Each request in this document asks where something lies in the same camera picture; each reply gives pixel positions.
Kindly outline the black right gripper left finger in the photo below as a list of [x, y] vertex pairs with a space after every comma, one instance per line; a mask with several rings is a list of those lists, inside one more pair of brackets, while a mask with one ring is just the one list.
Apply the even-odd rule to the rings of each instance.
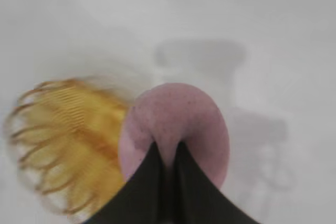
[[90, 224], [160, 222], [162, 160], [155, 142], [121, 190], [90, 219]]

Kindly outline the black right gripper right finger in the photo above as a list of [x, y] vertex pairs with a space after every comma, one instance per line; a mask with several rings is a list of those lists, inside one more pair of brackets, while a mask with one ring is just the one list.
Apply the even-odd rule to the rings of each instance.
[[226, 198], [196, 163], [185, 143], [179, 143], [174, 161], [175, 223], [257, 224]]

